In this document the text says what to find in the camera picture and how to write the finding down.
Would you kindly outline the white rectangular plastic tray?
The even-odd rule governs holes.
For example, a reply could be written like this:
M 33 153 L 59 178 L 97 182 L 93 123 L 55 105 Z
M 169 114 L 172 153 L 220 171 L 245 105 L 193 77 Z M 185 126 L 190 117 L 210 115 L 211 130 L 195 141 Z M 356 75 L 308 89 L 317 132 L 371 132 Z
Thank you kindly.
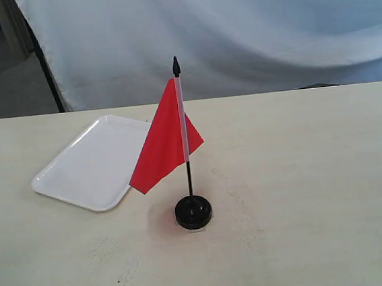
M 34 177 L 32 190 L 90 211 L 109 211 L 130 189 L 150 126 L 100 116 Z

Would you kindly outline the black backdrop stand pole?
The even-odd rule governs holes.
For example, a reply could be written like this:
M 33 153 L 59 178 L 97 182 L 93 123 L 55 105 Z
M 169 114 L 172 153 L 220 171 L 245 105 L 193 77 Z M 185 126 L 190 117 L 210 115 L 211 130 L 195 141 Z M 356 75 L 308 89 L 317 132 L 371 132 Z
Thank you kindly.
M 34 32 L 32 31 L 32 28 L 30 27 L 27 19 L 24 19 L 24 21 L 25 21 L 29 36 L 31 38 L 32 45 L 34 47 L 34 52 L 36 54 L 36 58 L 38 59 L 38 62 L 42 68 L 42 72 L 44 73 L 44 78 L 46 79 L 46 82 L 47 82 L 49 89 L 52 93 L 56 107 L 58 108 L 59 113 L 64 113 L 65 107 L 63 105 L 63 101 L 61 100 L 61 95 L 60 95 L 58 88 L 56 86 L 55 80 L 53 78 L 53 74 L 51 73 L 51 70 L 48 66 L 48 63 L 44 57 L 44 52 L 42 51 L 42 48 L 39 45 L 37 38 L 35 37 Z

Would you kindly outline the white backdrop cloth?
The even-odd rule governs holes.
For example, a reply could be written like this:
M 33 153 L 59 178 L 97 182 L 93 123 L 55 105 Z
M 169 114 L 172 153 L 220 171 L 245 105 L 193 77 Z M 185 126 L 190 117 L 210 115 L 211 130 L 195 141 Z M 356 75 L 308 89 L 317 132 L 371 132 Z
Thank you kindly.
M 16 0 L 69 110 L 382 81 L 382 0 Z

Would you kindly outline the black round flag base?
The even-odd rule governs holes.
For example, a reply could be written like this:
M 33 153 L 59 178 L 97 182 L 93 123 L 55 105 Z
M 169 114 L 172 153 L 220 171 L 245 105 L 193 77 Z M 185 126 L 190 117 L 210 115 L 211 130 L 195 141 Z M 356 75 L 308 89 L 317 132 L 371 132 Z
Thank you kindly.
M 201 229 L 212 217 L 212 206 L 202 196 L 186 196 L 175 205 L 174 214 L 177 223 L 185 229 Z

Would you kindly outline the red flag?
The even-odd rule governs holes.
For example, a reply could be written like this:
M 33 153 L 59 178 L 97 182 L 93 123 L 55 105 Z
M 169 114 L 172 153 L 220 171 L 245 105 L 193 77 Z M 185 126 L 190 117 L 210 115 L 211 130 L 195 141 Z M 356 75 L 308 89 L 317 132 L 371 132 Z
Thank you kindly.
M 189 156 L 203 139 L 185 113 L 181 67 L 174 57 L 174 77 L 168 80 L 144 141 L 130 186 L 146 194 L 179 165 L 187 167 L 189 194 L 193 195 Z

